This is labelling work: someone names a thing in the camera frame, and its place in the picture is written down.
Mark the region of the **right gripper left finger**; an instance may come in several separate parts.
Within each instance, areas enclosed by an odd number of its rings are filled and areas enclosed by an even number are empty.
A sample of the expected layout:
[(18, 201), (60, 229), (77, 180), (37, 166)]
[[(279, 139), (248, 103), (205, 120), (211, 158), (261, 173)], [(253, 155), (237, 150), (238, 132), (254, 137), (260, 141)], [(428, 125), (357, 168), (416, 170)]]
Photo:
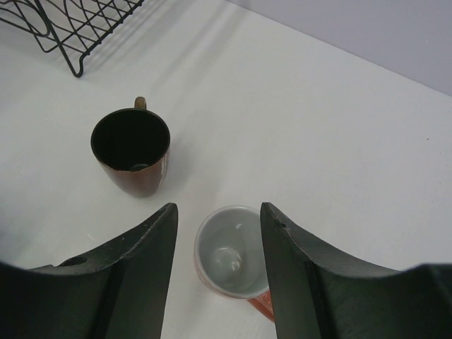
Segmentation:
[(58, 266), (1, 264), (2, 338), (159, 338), (178, 229), (168, 203)]

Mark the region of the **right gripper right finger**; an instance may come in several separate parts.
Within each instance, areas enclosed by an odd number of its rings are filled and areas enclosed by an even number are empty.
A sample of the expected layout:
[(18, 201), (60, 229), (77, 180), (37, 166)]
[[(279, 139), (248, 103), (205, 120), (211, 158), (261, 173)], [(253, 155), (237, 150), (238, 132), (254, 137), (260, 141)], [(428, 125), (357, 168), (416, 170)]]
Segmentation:
[(260, 214), (279, 338), (451, 337), (450, 264), (385, 268), (323, 241), (271, 203)]

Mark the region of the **pink printed mug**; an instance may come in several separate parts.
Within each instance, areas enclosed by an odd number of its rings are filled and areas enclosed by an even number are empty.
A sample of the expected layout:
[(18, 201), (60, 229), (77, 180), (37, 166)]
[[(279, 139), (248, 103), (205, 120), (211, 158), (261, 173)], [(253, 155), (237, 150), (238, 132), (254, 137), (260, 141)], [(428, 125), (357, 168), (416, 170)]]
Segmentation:
[(246, 300), (274, 322), (257, 209), (225, 206), (213, 211), (196, 234), (194, 265), (208, 289)]

